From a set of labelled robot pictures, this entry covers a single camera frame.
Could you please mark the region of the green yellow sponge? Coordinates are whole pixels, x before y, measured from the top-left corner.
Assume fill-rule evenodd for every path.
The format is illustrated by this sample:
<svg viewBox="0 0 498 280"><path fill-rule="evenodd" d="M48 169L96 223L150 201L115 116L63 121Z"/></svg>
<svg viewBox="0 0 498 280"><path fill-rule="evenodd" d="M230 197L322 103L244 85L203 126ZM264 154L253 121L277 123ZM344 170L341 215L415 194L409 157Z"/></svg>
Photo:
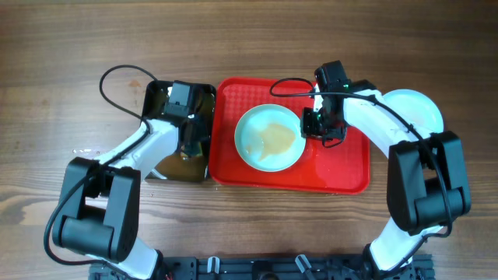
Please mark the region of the green yellow sponge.
<svg viewBox="0 0 498 280"><path fill-rule="evenodd" d="M202 156L202 144L200 142L185 143L182 145L181 152L188 158Z"/></svg>

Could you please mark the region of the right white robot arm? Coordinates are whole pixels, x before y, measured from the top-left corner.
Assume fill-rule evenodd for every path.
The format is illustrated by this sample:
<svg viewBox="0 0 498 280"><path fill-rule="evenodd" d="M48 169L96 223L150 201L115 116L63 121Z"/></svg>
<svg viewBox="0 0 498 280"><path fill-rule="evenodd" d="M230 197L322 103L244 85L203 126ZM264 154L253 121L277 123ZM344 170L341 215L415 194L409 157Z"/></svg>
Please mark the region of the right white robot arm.
<svg viewBox="0 0 498 280"><path fill-rule="evenodd" d="M390 219L368 243L358 273L383 279L406 271L428 240L446 239L455 219L471 208L461 139L442 126L424 124L440 117L421 93L414 100L381 93L363 80L322 80L304 93L314 106L303 113L307 137L345 139L349 127L360 130L388 158L387 205Z"/></svg>

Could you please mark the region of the white plate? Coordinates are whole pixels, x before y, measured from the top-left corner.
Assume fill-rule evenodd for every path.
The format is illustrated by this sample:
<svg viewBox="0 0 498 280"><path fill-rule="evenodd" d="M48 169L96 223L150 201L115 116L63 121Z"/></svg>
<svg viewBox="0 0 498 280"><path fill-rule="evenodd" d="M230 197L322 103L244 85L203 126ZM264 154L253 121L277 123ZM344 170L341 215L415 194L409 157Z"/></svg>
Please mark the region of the white plate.
<svg viewBox="0 0 498 280"><path fill-rule="evenodd" d="M301 135L300 119L277 104L258 105L244 113L235 127L233 140L247 165L269 173L291 167L307 144Z"/></svg>
<svg viewBox="0 0 498 280"><path fill-rule="evenodd" d="M440 133L444 119L437 105L426 95L413 89L396 89L383 95L388 106L404 119Z"/></svg>

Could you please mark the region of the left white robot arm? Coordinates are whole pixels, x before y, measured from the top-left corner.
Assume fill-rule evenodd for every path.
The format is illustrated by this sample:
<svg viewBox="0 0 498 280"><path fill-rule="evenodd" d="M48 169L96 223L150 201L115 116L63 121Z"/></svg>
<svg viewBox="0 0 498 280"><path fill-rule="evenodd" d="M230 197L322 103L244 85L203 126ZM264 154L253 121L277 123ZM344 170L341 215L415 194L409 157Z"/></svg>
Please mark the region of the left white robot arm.
<svg viewBox="0 0 498 280"><path fill-rule="evenodd" d="M101 264L129 279L163 279L160 251L138 237L141 182L168 156L195 156L210 139L205 119L177 124L144 119L116 149L95 159L74 158L66 167L58 200L44 232L44 249L62 260L51 245L86 255L86 264Z"/></svg>

